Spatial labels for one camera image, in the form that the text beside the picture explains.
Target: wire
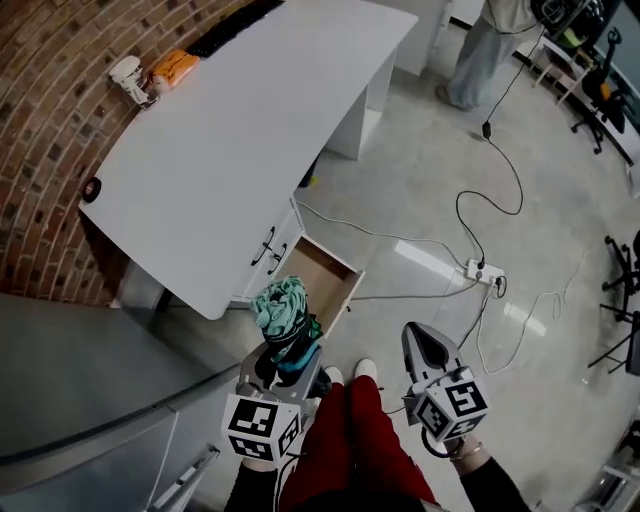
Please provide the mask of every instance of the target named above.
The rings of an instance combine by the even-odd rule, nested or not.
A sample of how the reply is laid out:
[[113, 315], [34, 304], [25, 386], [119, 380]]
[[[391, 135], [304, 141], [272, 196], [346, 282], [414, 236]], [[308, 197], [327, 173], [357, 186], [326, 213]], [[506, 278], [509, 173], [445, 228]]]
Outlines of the wire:
[[458, 446], [456, 446], [455, 450], [453, 450], [451, 452], [441, 453], [441, 452], [437, 451], [433, 446], [431, 446], [431, 443], [429, 443], [429, 438], [427, 437], [427, 429], [424, 428], [424, 427], [422, 427], [422, 432], [420, 434], [420, 438], [422, 439], [422, 444], [427, 449], [427, 451], [431, 455], [433, 455], [434, 457], [438, 457], [439, 459], [449, 459], [449, 458], [451, 458], [452, 456], [454, 456], [456, 454], [456, 452], [464, 444], [464, 439], [458, 438]]
[[402, 407], [400, 407], [400, 409], [396, 409], [395, 411], [390, 411], [390, 412], [384, 411], [384, 413], [387, 416], [391, 416], [392, 414], [395, 414], [397, 412], [404, 411], [404, 409], [405, 409], [405, 406], [403, 405]]
[[[500, 100], [498, 100], [498, 103], [496, 103], [494, 105], [493, 109], [491, 110], [491, 113], [489, 114], [489, 117], [487, 117], [487, 120], [484, 122], [483, 133], [484, 133], [485, 125], [489, 125], [489, 120], [491, 119], [491, 116], [493, 116], [494, 112], [498, 108], [498, 105], [500, 105], [500, 103], [502, 103], [502, 100], [504, 100], [504, 98], [507, 96], [507, 94], [509, 93], [509, 90], [511, 90], [511, 86], [518, 79], [518, 77], [520, 76], [520, 73], [522, 73], [522, 70], [524, 69], [524, 67], [525, 67], [526, 63], [528, 62], [529, 58], [531, 57], [531, 55], [533, 55], [534, 50], [540, 44], [540, 40], [542, 39], [543, 34], [544, 34], [544, 31], [542, 31], [540, 33], [540, 36], [538, 37], [538, 41], [536, 42], [536, 44], [533, 46], [533, 48], [531, 49], [531, 51], [527, 55], [527, 58], [522, 62], [522, 65], [520, 66], [520, 69], [518, 70], [518, 73], [516, 73], [516, 76], [514, 76], [513, 80], [511, 80], [511, 83], [507, 87], [507, 90], [504, 92], [504, 94], [502, 95]], [[509, 212], [509, 211], [505, 210], [504, 208], [501, 208], [500, 206], [498, 206], [494, 201], [489, 199], [486, 195], [484, 195], [484, 194], [482, 194], [480, 192], [476, 192], [475, 190], [463, 190], [456, 197], [456, 215], [458, 216], [458, 220], [460, 221], [460, 223], [464, 226], [464, 228], [467, 230], [467, 232], [471, 235], [471, 238], [473, 238], [473, 241], [478, 246], [478, 249], [480, 249], [480, 253], [482, 254], [482, 257], [480, 259], [480, 262], [482, 264], [481, 268], [484, 267], [484, 263], [485, 263], [485, 260], [486, 260], [485, 253], [484, 253], [484, 248], [482, 247], [482, 244], [480, 243], [480, 241], [478, 240], [478, 238], [476, 237], [474, 232], [471, 230], [471, 228], [467, 225], [467, 223], [464, 220], [462, 220], [462, 216], [460, 215], [460, 198], [465, 194], [479, 196], [479, 197], [483, 198], [485, 201], [488, 201], [494, 208], [497, 208], [502, 213], [504, 213], [506, 215], [511, 215], [513, 217], [515, 217], [516, 215], [520, 214], [520, 212], [522, 211], [522, 206], [524, 204], [524, 191], [522, 190], [522, 183], [520, 181], [520, 176], [518, 176], [518, 172], [516, 171], [516, 168], [513, 166], [513, 164], [511, 163], [511, 160], [509, 160], [507, 155], [505, 155], [504, 152], [491, 141], [491, 126], [490, 125], [489, 125], [488, 134], [485, 135], [485, 140], [489, 144], [491, 144], [491, 146], [498, 153], [500, 153], [502, 155], [502, 158], [504, 158], [506, 160], [506, 162], [509, 164], [509, 167], [511, 167], [511, 170], [513, 171], [513, 175], [516, 177], [516, 181], [518, 182], [518, 189], [520, 190], [520, 204], [518, 205], [518, 208], [517, 208], [517, 210], [515, 212]]]
[[461, 293], [466, 292], [467, 290], [471, 290], [474, 286], [476, 286], [480, 280], [475, 280], [471, 286], [467, 286], [466, 288], [462, 288], [456, 292], [444, 294], [444, 295], [370, 295], [368, 297], [353, 297], [351, 300], [372, 300], [372, 299], [446, 299], [448, 297], [453, 297], [455, 295], [460, 295]]
[[484, 307], [480, 312], [479, 315], [479, 319], [480, 319], [480, 327], [478, 328], [478, 336], [476, 337], [476, 347], [478, 348], [478, 354], [480, 355], [480, 361], [482, 362], [482, 368], [484, 369], [485, 373], [487, 375], [496, 375], [504, 370], [506, 370], [511, 363], [513, 363], [513, 361], [515, 360], [516, 356], [518, 355], [518, 352], [520, 351], [520, 347], [522, 346], [522, 342], [524, 341], [524, 335], [527, 332], [527, 327], [529, 325], [529, 321], [531, 320], [531, 317], [533, 316], [533, 313], [536, 310], [536, 306], [538, 305], [538, 301], [540, 300], [540, 298], [542, 297], [546, 297], [547, 295], [553, 295], [553, 320], [554, 321], [558, 321], [560, 320], [560, 317], [562, 316], [562, 303], [564, 302], [565, 306], [570, 307], [569, 303], [567, 301], [567, 293], [569, 291], [569, 288], [571, 287], [571, 284], [573, 283], [573, 280], [575, 279], [575, 277], [578, 275], [578, 272], [580, 272], [580, 269], [582, 268], [582, 264], [584, 263], [587, 255], [589, 254], [590, 251], [585, 252], [582, 255], [582, 259], [580, 260], [580, 264], [578, 265], [578, 267], [576, 268], [576, 271], [573, 273], [573, 275], [569, 278], [569, 281], [567, 281], [567, 285], [560, 289], [560, 290], [556, 290], [556, 291], [552, 291], [552, 292], [542, 292], [539, 293], [538, 296], [536, 297], [536, 300], [533, 302], [533, 307], [531, 308], [531, 311], [529, 312], [529, 315], [527, 316], [527, 318], [525, 319], [525, 321], [522, 324], [522, 333], [520, 334], [520, 339], [518, 340], [518, 343], [516, 344], [516, 348], [513, 351], [513, 354], [511, 355], [511, 357], [509, 358], [509, 361], [507, 361], [507, 363], [498, 368], [497, 370], [491, 371], [487, 368], [487, 364], [484, 358], [484, 355], [482, 353], [482, 349], [480, 348], [480, 337], [481, 337], [481, 333], [482, 333], [482, 322], [484, 319]]
[[363, 233], [367, 233], [368, 235], [382, 236], [382, 237], [387, 237], [387, 238], [395, 238], [396, 240], [405, 240], [407, 242], [433, 242], [435, 244], [439, 244], [439, 245], [441, 245], [442, 247], [444, 247], [447, 250], [447, 252], [451, 255], [451, 257], [453, 258], [453, 260], [456, 262], [456, 264], [459, 267], [461, 267], [464, 270], [467, 269], [467, 265], [464, 265], [463, 263], [461, 263], [460, 260], [453, 253], [453, 251], [449, 248], [449, 246], [447, 244], [445, 244], [444, 242], [441, 242], [440, 240], [435, 240], [433, 238], [409, 238], [409, 237], [404, 237], [404, 236], [399, 236], [399, 235], [393, 235], [391, 233], [376, 233], [375, 231], [370, 231], [370, 230], [368, 230], [366, 228], [363, 228], [362, 226], [358, 226], [357, 224], [354, 224], [353, 222], [349, 222], [349, 221], [346, 221], [346, 220], [340, 220], [340, 219], [332, 219], [330, 217], [325, 217], [321, 213], [319, 213], [316, 210], [314, 210], [313, 208], [311, 208], [311, 206], [309, 206], [308, 204], [305, 204], [302, 201], [298, 201], [298, 200], [296, 200], [296, 202], [300, 206], [304, 206], [311, 213], [313, 213], [314, 215], [320, 217], [323, 220], [326, 220], [328, 222], [335, 222], [337, 224], [344, 224], [346, 226], [351, 226], [352, 228], [355, 228], [355, 229], [357, 229], [359, 231], [362, 231]]
[[502, 100], [505, 98], [505, 96], [509, 93], [509, 90], [511, 89], [511, 86], [515, 83], [515, 81], [518, 79], [518, 77], [520, 76], [520, 73], [522, 73], [522, 70], [524, 69], [524, 67], [527, 65], [527, 62], [530, 61], [531, 56], [533, 55], [533, 52], [536, 50], [536, 48], [538, 47], [538, 45], [540, 44], [540, 41], [542, 40], [542, 36], [544, 35], [544, 30], [540, 33], [540, 35], [538, 36], [538, 40], [536, 41], [536, 44], [533, 45], [533, 48], [531, 48], [531, 51], [527, 54], [526, 59], [524, 59], [522, 61], [522, 65], [520, 66], [520, 69], [518, 70], [518, 72], [516, 73], [516, 76], [513, 77], [513, 80], [511, 80], [511, 83], [509, 84], [509, 87], [507, 87], [507, 90], [504, 92], [504, 94], [502, 95], [502, 97], [500, 98], [500, 100], [498, 100], [498, 103], [495, 104], [495, 106], [493, 107], [493, 110], [491, 111], [491, 113], [489, 114], [489, 117], [487, 117], [487, 120], [485, 121], [485, 123], [488, 123], [489, 120], [491, 119], [491, 116], [493, 115], [493, 113], [496, 111], [496, 109], [498, 108], [498, 105], [500, 105], [500, 103], [502, 103]]
[[280, 491], [281, 491], [280, 488], [282, 487], [282, 475], [284, 475], [284, 472], [287, 470], [287, 467], [289, 466], [289, 464], [298, 460], [300, 457], [304, 455], [304, 453], [300, 453], [300, 454], [287, 453], [287, 455], [291, 455], [291, 458], [284, 464], [284, 466], [282, 466], [280, 473], [278, 473], [278, 484], [276, 485], [276, 498], [275, 498], [275, 503], [273, 505], [274, 512], [278, 512], [278, 508], [280, 504]]
[[467, 331], [467, 334], [465, 334], [464, 338], [462, 339], [462, 343], [460, 343], [460, 345], [458, 345], [458, 350], [460, 350], [462, 348], [462, 346], [467, 342], [467, 338], [473, 332], [473, 330], [476, 328], [476, 325], [478, 325], [478, 322], [480, 322], [480, 320], [482, 319], [482, 316], [484, 315], [484, 310], [487, 308], [487, 302], [489, 302], [489, 297], [491, 296], [491, 291], [493, 290], [494, 286], [495, 286], [495, 284], [491, 283], [491, 286], [489, 287], [489, 290], [487, 291], [487, 294], [484, 296], [484, 299], [482, 300], [482, 306], [480, 307], [480, 313], [476, 317], [475, 322], [473, 322], [473, 325], [471, 326], [471, 329], [469, 329]]
[[[504, 288], [502, 291], [502, 295], [500, 294], [500, 288], [501, 285], [500, 283], [504, 283]], [[497, 299], [501, 299], [502, 297], [504, 297], [507, 294], [507, 276], [500, 276], [498, 279], [496, 279], [496, 286], [497, 286]]]
[[489, 197], [487, 197], [486, 195], [484, 195], [481, 192], [476, 192], [475, 190], [463, 190], [462, 192], [460, 192], [458, 194], [458, 196], [456, 197], [456, 215], [458, 216], [458, 220], [460, 221], [460, 223], [464, 226], [464, 228], [467, 230], [467, 232], [471, 235], [471, 237], [473, 238], [473, 240], [475, 241], [475, 243], [478, 245], [478, 248], [480, 249], [480, 252], [482, 254], [482, 258], [481, 258], [481, 262], [484, 264], [485, 262], [485, 253], [484, 253], [484, 248], [482, 247], [482, 244], [480, 243], [480, 241], [478, 240], [478, 238], [476, 237], [476, 235], [473, 233], [473, 231], [471, 231], [471, 228], [467, 225], [467, 223], [462, 220], [462, 216], [460, 215], [460, 198], [465, 195], [465, 194], [469, 194], [469, 195], [474, 195], [474, 196], [478, 196], [481, 197], [482, 199], [484, 199], [485, 201], [487, 201], [489, 204], [491, 204], [491, 206], [493, 206], [494, 208], [496, 208], [497, 210], [501, 211], [502, 213], [506, 214], [506, 215], [511, 215], [512, 217], [515, 217], [516, 215], [519, 215], [520, 212], [522, 211], [522, 206], [524, 204], [524, 191], [522, 190], [522, 182], [520, 181], [520, 176], [518, 176], [518, 172], [516, 171], [516, 168], [513, 166], [513, 164], [511, 163], [511, 160], [509, 160], [509, 158], [507, 158], [507, 155], [504, 154], [504, 152], [498, 147], [496, 146], [493, 142], [491, 142], [489, 139], [485, 139], [489, 144], [491, 144], [491, 146], [493, 146], [496, 151], [498, 151], [502, 157], [507, 161], [507, 163], [509, 164], [509, 167], [511, 167], [511, 170], [513, 171], [513, 175], [516, 177], [516, 181], [518, 182], [518, 190], [520, 191], [520, 204], [518, 205], [518, 208], [516, 209], [515, 212], [510, 212], [508, 210], [505, 210], [504, 208], [498, 206], [492, 199], [490, 199]]

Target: white desk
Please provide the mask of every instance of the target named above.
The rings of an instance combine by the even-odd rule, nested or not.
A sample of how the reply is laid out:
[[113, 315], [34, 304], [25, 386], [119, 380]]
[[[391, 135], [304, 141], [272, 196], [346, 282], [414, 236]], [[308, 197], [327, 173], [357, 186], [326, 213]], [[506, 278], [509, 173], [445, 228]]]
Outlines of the white desk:
[[360, 0], [287, 1], [134, 119], [81, 209], [154, 279], [219, 318], [325, 144], [359, 155], [416, 20]]

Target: orange object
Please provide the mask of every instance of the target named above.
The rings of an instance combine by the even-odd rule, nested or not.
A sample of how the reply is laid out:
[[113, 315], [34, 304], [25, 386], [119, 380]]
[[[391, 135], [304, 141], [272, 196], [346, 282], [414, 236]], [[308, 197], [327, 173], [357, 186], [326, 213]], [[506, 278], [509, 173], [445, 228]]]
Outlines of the orange object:
[[153, 70], [153, 83], [161, 93], [173, 90], [196, 67], [199, 57], [174, 50]]

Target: power strip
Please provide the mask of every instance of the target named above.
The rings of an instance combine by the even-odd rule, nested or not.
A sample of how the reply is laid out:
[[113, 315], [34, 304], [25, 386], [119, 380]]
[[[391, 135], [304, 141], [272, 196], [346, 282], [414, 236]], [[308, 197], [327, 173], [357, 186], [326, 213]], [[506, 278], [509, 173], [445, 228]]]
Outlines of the power strip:
[[478, 260], [469, 260], [469, 265], [467, 266], [467, 279], [471, 279], [475, 281], [479, 280], [483, 284], [490, 285], [493, 281], [496, 282], [496, 279], [505, 275], [504, 271], [498, 267], [492, 267], [491, 265], [486, 265], [482, 270], [478, 268]]

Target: black chair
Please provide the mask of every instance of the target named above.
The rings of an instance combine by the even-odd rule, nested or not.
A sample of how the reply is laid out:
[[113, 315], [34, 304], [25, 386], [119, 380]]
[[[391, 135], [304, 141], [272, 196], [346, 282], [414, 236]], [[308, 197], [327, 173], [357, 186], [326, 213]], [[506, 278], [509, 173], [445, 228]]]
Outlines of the black chair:
[[618, 311], [616, 314], [616, 320], [618, 322], [622, 322], [627, 314], [627, 308], [629, 307], [629, 297], [640, 291], [640, 231], [638, 231], [636, 238], [633, 241], [633, 252], [636, 254], [636, 261], [634, 264], [635, 270], [631, 265], [631, 250], [626, 244], [624, 244], [622, 246], [622, 250], [620, 250], [616, 241], [610, 236], [607, 236], [604, 239], [604, 243], [613, 246], [616, 259], [622, 269], [622, 275], [612, 283], [604, 283], [602, 285], [602, 290], [607, 291], [624, 284], [622, 309], [614, 309], [614, 311]]
[[[615, 311], [618, 314], [623, 316], [623, 321], [631, 324], [631, 333], [626, 336], [620, 343], [617, 343], [613, 348], [607, 350], [603, 355], [601, 355], [598, 359], [589, 363], [587, 368], [591, 368], [595, 366], [603, 359], [609, 359], [618, 363], [614, 368], [608, 371], [608, 373], [615, 372], [618, 368], [625, 366], [625, 371], [631, 375], [635, 375], [636, 377], [640, 377], [640, 312], [635, 311], [634, 313], [627, 313], [626, 311], [622, 311], [617, 308], [613, 308], [611, 306], [606, 306], [605, 304], [600, 304], [601, 308], [609, 309], [611, 311]], [[629, 351], [627, 352], [627, 359], [625, 361], [620, 361], [611, 357], [611, 353], [619, 348], [623, 343], [629, 341]]]
[[607, 84], [607, 78], [611, 72], [611, 61], [616, 51], [616, 46], [622, 43], [622, 36], [617, 28], [612, 28], [608, 34], [609, 50], [602, 65], [598, 65], [594, 70], [582, 80], [582, 90], [591, 100], [594, 110], [589, 110], [584, 115], [582, 121], [571, 127], [573, 133], [578, 133], [578, 128], [587, 125], [595, 139], [596, 147], [593, 152], [598, 155], [602, 153], [602, 141], [604, 140], [603, 124], [611, 121], [611, 124], [620, 133], [624, 133], [626, 118], [625, 109], [630, 109], [624, 89], [611, 92]]

